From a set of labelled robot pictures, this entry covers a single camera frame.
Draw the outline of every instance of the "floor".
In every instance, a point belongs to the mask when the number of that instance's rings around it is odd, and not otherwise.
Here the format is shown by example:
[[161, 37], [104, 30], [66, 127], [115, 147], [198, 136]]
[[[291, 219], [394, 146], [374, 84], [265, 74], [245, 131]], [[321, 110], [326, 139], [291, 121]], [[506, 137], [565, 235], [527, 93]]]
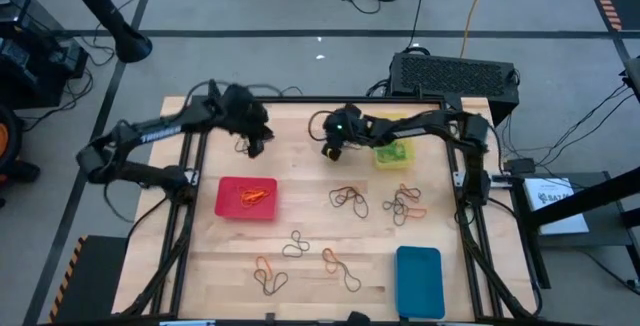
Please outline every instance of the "floor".
[[[88, 34], [97, 25], [80, 0], [38, 1], [69, 30]], [[414, 42], [432, 54], [457, 57], [472, 1], [423, 0]], [[357, 2], [375, 7], [368, 0]], [[114, 60], [90, 66], [92, 93], [73, 111], [56, 114], [25, 135], [23, 157], [40, 165], [42, 175], [34, 184], [2, 194], [8, 203], [0, 210], [0, 324], [46, 320], [78, 237], [125, 236], [129, 230], [105, 207], [102, 189], [77, 178], [74, 155], [92, 134], [121, 118], [156, 117], [165, 96], [183, 95], [211, 77], [296, 85], [306, 95], [364, 95], [386, 77], [393, 53], [406, 46], [416, 5], [417, 0], [397, 0], [383, 4], [376, 15], [360, 14], [341, 0], [136, 0], [125, 7], [124, 17], [151, 36], [151, 56], [134, 64]], [[623, 24], [624, 31], [612, 36], [599, 7], [594, 0], [479, 1], [465, 56], [513, 62], [520, 70], [521, 102], [513, 114], [516, 146], [554, 142], [620, 85], [625, 52], [640, 54], [638, 30]], [[100, 37], [98, 43], [108, 45], [110, 38]], [[105, 57], [91, 52], [96, 59]], [[72, 85], [80, 87], [80, 81]], [[605, 114], [597, 113], [584, 130]], [[617, 175], [636, 167], [640, 135], [627, 128], [638, 117], [640, 109], [631, 99], [598, 132], [567, 149], [551, 170]], [[137, 149], [132, 158], [146, 161], [149, 151]], [[110, 193], [116, 207], [132, 217], [137, 188], [115, 184]], [[624, 206], [633, 208], [637, 200], [627, 199]], [[61, 220], [72, 222], [65, 228]], [[623, 249], [594, 254], [623, 278], [633, 277]], [[543, 291], [544, 317], [607, 325], [640, 318], [637, 296], [583, 255], [546, 251], [544, 258], [553, 286]]]

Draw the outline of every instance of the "gray floor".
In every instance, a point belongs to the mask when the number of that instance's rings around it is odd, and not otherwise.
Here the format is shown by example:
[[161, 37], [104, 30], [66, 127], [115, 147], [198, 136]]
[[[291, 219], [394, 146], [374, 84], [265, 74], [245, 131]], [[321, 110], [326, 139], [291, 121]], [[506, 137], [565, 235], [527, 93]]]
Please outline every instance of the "gray floor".
[[[97, 20], [80, 0], [38, 0], [69, 29], [92, 29]], [[114, 0], [121, 4], [126, 0]], [[362, 7], [375, 6], [360, 0]], [[424, 0], [418, 28], [462, 30], [472, 0]], [[376, 15], [362, 15], [340, 0], [149, 0], [141, 29], [147, 30], [410, 30], [417, 0], [382, 5]], [[131, 20], [136, 2], [123, 9]], [[473, 30], [606, 31], [593, 0], [480, 0]], [[299, 86], [307, 95], [363, 95], [386, 77], [394, 52], [408, 39], [365, 37], [154, 38], [153, 54], [127, 65], [107, 129], [121, 118], [157, 116], [162, 99], [183, 95], [195, 83], [215, 77], [240, 83], [266, 82]], [[99, 42], [109, 43], [109, 39]], [[418, 38], [433, 54], [457, 56], [459, 38]], [[640, 40], [625, 40], [632, 56]], [[103, 55], [98, 51], [96, 58]], [[518, 147], [546, 145], [597, 105], [620, 84], [618, 53], [606, 39], [479, 39], [467, 45], [469, 58], [514, 62], [522, 74], [520, 106], [513, 114]], [[7, 189], [0, 210], [0, 324], [22, 323], [51, 242], [65, 209], [77, 167], [73, 156], [87, 143], [116, 62], [91, 67], [94, 91], [70, 112], [52, 116], [26, 135], [23, 155], [42, 167], [32, 185]], [[74, 82], [81, 87], [81, 82]], [[30, 111], [39, 114], [43, 110]], [[594, 126], [605, 113], [598, 113]], [[567, 149], [553, 171], [608, 170], [613, 175], [640, 162], [640, 135], [629, 130], [640, 117], [633, 100], [625, 103], [598, 132]], [[149, 148], [132, 155], [147, 160]], [[111, 188], [114, 204], [135, 213], [138, 190], [126, 184]], [[45, 320], [75, 240], [85, 234], [126, 235], [130, 225], [105, 207], [102, 189], [87, 186], [73, 222], [52, 287], [42, 310]], [[632, 208], [633, 200], [625, 207]], [[624, 278], [633, 276], [623, 250], [596, 255]], [[640, 318], [637, 296], [622, 289], [583, 255], [549, 251], [545, 261], [553, 288], [543, 291], [543, 315], [552, 320], [593, 324], [634, 324]]]

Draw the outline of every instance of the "wooden table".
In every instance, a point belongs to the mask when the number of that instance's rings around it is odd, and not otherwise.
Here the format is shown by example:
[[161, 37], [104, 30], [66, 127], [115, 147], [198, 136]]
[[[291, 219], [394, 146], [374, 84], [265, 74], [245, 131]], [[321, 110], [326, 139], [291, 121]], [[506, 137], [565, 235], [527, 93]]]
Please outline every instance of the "wooden table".
[[[165, 99], [162, 113], [179, 110], [183, 98]], [[490, 119], [486, 99], [463, 99], [466, 111]], [[473, 320], [467, 272], [458, 225], [453, 220], [455, 202], [451, 170], [444, 142], [435, 136], [413, 138], [416, 160], [412, 168], [380, 171], [372, 151], [345, 150], [338, 162], [320, 154], [321, 142], [307, 134], [307, 122], [317, 110], [334, 110], [341, 104], [273, 103], [269, 126], [276, 138], [266, 144], [258, 158], [250, 160], [234, 151], [237, 136], [214, 130], [207, 150], [180, 306], [181, 318], [264, 319], [275, 312], [277, 320], [344, 320], [353, 310], [375, 321], [398, 319], [394, 303], [393, 255], [398, 246], [435, 247], [442, 254], [447, 320]], [[413, 115], [435, 109], [430, 104], [360, 104], [364, 113], [393, 112]], [[321, 135], [323, 118], [313, 127]], [[154, 144], [149, 164], [177, 164], [182, 137]], [[497, 171], [496, 140], [492, 134], [485, 168]], [[223, 176], [273, 177], [278, 180], [278, 216], [274, 222], [232, 221], [214, 214], [218, 181]], [[382, 209], [400, 183], [422, 191], [419, 205], [428, 209], [424, 219], [408, 220], [402, 227]], [[369, 216], [358, 218], [350, 206], [334, 208], [328, 198], [332, 189], [354, 186], [369, 204]], [[140, 217], [163, 196], [160, 190], [143, 191]], [[492, 190], [491, 197], [511, 206], [508, 191]], [[113, 311], [126, 308], [156, 271], [169, 207], [161, 207], [140, 224], [124, 262]], [[485, 206], [488, 238], [498, 274], [524, 307], [533, 311], [531, 291], [518, 229], [513, 218], [498, 207]], [[311, 244], [299, 259], [285, 258], [281, 251], [290, 243], [293, 230]], [[341, 271], [329, 275], [321, 252], [332, 248], [362, 288], [349, 292]], [[269, 259], [274, 272], [284, 271], [289, 281], [268, 297], [253, 278], [255, 259]], [[479, 268], [484, 313], [491, 315], [486, 280]], [[167, 278], [163, 310], [168, 310], [173, 273]]]

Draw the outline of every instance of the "red plastic container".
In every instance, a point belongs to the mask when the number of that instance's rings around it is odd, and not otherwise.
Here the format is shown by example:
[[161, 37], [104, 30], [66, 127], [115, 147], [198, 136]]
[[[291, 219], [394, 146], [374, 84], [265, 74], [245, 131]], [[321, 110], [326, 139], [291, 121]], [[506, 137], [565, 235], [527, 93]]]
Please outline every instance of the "red plastic container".
[[[269, 195], [260, 203], [244, 208], [240, 195], [242, 190], [265, 188]], [[276, 217], [278, 182], [272, 178], [223, 177], [218, 183], [216, 215], [231, 219], [273, 220]]]

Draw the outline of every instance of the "blue plastic container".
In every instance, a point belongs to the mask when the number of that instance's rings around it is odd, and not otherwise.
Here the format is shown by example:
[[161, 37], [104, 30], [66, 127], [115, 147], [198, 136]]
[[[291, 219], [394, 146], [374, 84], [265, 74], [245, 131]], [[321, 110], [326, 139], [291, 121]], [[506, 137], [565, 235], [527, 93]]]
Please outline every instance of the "blue plastic container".
[[442, 256], [429, 247], [396, 250], [396, 309], [407, 318], [444, 318]]

